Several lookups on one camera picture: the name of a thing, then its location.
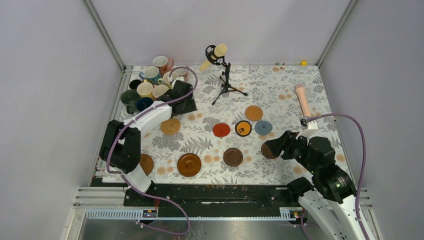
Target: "wooden coaster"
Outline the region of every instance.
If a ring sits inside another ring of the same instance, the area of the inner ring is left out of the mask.
[[[230,126],[225,123],[218,123],[213,126],[213,134],[217,137],[225,137],[230,134]]]
[[[140,166],[143,169],[146,176],[149,175],[152,172],[153,166],[154,166],[152,157],[147,154],[141,154]]]
[[[228,148],[224,152],[224,162],[231,167],[237,167],[243,161],[243,153],[237,148]]]
[[[181,175],[193,177],[202,168],[202,161],[196,154],[186,153],[179,158],[176,167]]]
[[[174,135],[180,130],[180,120],[176,118],[168,119],[160,124],[160,130],[166,135]]]
[[[246,108],[245,114],[246,114],[246,117],[249,120],[252,120],[252,121],[258,121],[264,115],[264,113],[262,112],[262,109],[258,106],[254,106],[254,105],[248,106]]]
[[[276,159],[278,156],[274,156],[271,152],[271,149],[265,144],[265,142],[262,144],[262,147],[260,148],[260,151],[262,152],[262,155],[267,159]]]

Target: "microphone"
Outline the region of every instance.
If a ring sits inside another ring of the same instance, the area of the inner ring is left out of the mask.
[[[210,58],[212,60],[217,60],[218,58],[221,58],[222,56],[225,55],[225,53],[227,52],[227,46],[225,46],[225,44],[219,44],[218,46],[215,47],[215,49],[213,50],[213,53],[211,52],[210,54]],[[212,64],[211,61],[209,61],[208,59],[206,59],[201,65],[199,70],[201,72],[203,72],[205,69],[207,69],[210,65]]]

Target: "tripod stand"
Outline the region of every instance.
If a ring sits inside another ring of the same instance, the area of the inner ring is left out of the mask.
[[[217,102],[218,98],[220,98],[220,96],[222,94],[225,93],[230,93],[230,92],[239,92],[241,94],[243,94],[244,96],[247,96],[248,94],[245,92],[242,92],[234,87],[231,86],[230,84],[230,67],[231,67],[231,63],[229,62],[228,64],[225,62],[225,58],[224,56],[218,57],[214,54],[214,50],[215,50],[215,45],[209,45],[206,48],[206,58],[207,60],[212,63],[213,65],[222,65],[225,67],[225,71],[222,72],[222,75],[219,76],[219,79],[221,79],[222,84],[221,84],[221,88],[222,91],[218,94],[218,96],[215,98],[215,101],[212,102],[212,105],[215,105],[215,103]]]

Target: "round coaster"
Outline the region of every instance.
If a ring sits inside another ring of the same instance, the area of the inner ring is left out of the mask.
[[[152,172],[153,166],[154,166],[152,157],[147,154],[141,154],[140,166],[143,169],[146,176],[149,175]]]
[[[248,121],[239,121],[236,125],[235,125],[235,132],[240,136],[240,137],[246,137],[249,134],[251,134],[252,132],[252,125],[250,122]]]
[[[257,134],[262,136],[270,134],[272,130],[273,130],[273,125],[268,121],[259,120],[254,125],[254,131]]]
[[[174,135],[180,130],[180,120],[176,118],[168,119],[160,124],[160,130],[166,135]]]
[[[246,114],[246,117],[249,120],[252,120],[252,121],[258,121],[264,115],[264,113],[262,112],[262,109],[258,106],[254,106],[254,105],[248,106],[246,108],[245,114]]]
[[[243,153],[237,148],[228,148],[224,152],[224,162],[231,167],[237,167],[243,161]]]
[[[176,167],[181,175],[193,177],[202,168],[202,161],[196,154],[186,153],[179,158]]]
[[[230,126],[225,123],[218,123],[213,126],[213,134],[217,137],[225,137],[230,134]]]
[[[260,148],[260,151],[262,152],[262,155],[267,159],[276,159],[278,156],[274,156],[271,152],[271,149],[265,144],[265,142],[262,144],[262,147]]]

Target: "floral pattern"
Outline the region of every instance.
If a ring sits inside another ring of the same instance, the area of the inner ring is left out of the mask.
[[[139,79],[138,73],[147,66],[133,66],[130,80]],[[314,116],[329,113],[330,106],[316,66],[241,66],[232,65],[230,83],[248,96],[238,92],[222,95],[216,104],[212,102],[221,91],[219,74],[221,67],[211,66],[200,73],[199,66],[191,66],[198,76],[198,85],[193,95],[197,111],[176,116],[181,128],[174,135],[161,132],[160,124],[141,138],[141,149],[154,161],[154,169],[149,177],[155,183],[174,184],[256,184],[284,185],[299,177],[311,178],[311,174],[295,160],[267,159],[261,154],[262,144],[281,136],[284,131],[302,130],[299,119],[303,117],[294,87],[303,84],[306,97]],[[189,72],[188,82],[195,78]],[[235,132],[235,124],[241,120],[249,121],[255,127],[255,121],[245,116],[248,106],[257,105],[263,111],[262,120],[273,125],[266,136],[258,135],[254,130],[246,137]],[[124,109],[120,121],[128,119]],[[212,130],[215,124],[226,123],[230,126],[229,135],[219,138]],[[343,154],[341,141],[332,118],[320,119],[318,131],[314,136],[326,137],[336,151],[336,162],[341,169],[349,172]],[[243,153],[243,162],[236,167],[225,164],[224,152],[229,148],[238,148]],[[177,170],[178,159],[186,153],[197,154],[202,166],[193,177],[182,176]],[[103,182],[122,183],[115,174],[103,175]]]

